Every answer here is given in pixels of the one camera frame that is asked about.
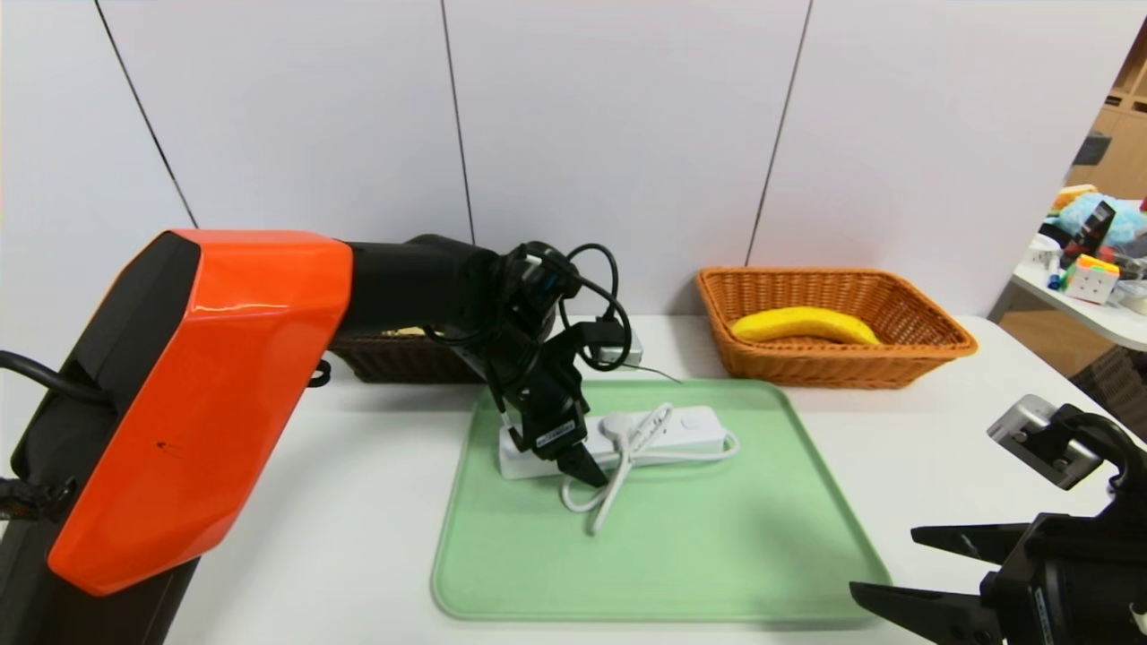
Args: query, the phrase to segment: white power strip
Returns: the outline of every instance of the white power strip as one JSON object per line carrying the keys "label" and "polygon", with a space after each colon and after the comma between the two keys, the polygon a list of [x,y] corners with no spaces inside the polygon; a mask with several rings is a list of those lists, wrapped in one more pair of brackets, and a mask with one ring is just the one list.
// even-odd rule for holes
{"label": "white power strip", "polygon": [[[639,423],[649,412],[629,412],[633,425]],[[614,443],[601,434],[603,417],[587,417],[585,420],[587,436],[585,446],[603,471],[617,468],[617,451]],[[686,452],[692,454],[713,454],[725,450],[725,428],[717,419],[712,407],[699,405],[695,407],[677,407],[665,423],[664,432],[650,444],[653,451]],[[640,466],[671,464],[681,459],[647,458],[638,463]],[[518,452],[509,428],[504,427],[498,433],[498,465],[507,480],[524,480],[530,477],[548,477],[561,474],[556,461],[539,459],[532,452]]]}

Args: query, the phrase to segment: orange wicker basket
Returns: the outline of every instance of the orange wicker basket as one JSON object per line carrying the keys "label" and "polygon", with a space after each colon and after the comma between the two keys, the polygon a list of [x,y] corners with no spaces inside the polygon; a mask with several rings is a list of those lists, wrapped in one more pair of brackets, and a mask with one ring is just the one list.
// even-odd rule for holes
{"label": "orange wicker basket", "polygon": [[[976,340],[907,280],[856,269],[717,267],[697,274],[721,363],[738,378],[786,386],[903,388],[976,352]],[[782,306],[822,306],[860,318],[882,345],[814,337],[748,343],[739,318]]]}

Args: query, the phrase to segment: white power cord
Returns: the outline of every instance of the white power cord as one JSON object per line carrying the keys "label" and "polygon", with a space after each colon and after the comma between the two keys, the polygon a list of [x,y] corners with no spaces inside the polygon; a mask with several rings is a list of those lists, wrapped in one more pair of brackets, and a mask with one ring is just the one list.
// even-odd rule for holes
{"label": "white power cord", "polygon": [[725,430],[726,448],[720,452],[692,453],[648,450],[657,437],[665,433],[665,425],[672,414],[673,406],[664,403],[646,415],[637,426],[633,426],[630,415],[624,412],[614,412],[601,420],[601,434],[614,442],[614,448],[619,456],[617,469],[609,477],[609,483],[584,504],[578,504],[570,497],[570,487],[574,484],[574,477],[567,476],[561,488],[562,504],[570,511],[575,513],[588,513],[594,508],[598,510],[598,514],[593,519],[593,524],[590,527],[591,535],[598,535],[598,531],[601,530],[601,526],[606,523],[606,516],[609,515],[609,510],[614,507],[614,500],[617,499],[617,494],[621,491],[625,477],[630,475],[630,471],[641,459],[720,461],[728,459],[741,450],[741,442],[736,438],[736,435],[728,430]]}

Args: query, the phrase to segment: green tray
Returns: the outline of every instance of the green tray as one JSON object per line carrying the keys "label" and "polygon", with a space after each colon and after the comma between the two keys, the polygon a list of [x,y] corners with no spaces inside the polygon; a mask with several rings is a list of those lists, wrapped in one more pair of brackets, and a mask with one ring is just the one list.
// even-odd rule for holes
{"label": "green tray", "polygon": [[[434,596],[463,620],[707,621],[848,627],[849,581],[888,572],[785,395],[760,381],[587,381],[592,414],[708,405],[741,440],[717,464],[635,468],[601,533],[560,477],[505,480],[489,394],[454,480]],[[575,498],[590,496],[575,488]]]}

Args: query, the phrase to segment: banana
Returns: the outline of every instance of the banana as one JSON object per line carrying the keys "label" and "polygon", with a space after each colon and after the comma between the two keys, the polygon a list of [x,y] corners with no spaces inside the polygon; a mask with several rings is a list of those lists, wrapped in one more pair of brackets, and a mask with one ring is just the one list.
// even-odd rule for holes
{"label": "banana", "polygon": [[786,306],[746,316],[733,324],[733,335],[750,343],[787,336],[817,336],[842,343],[881,344],[864,320],[819,306]]}

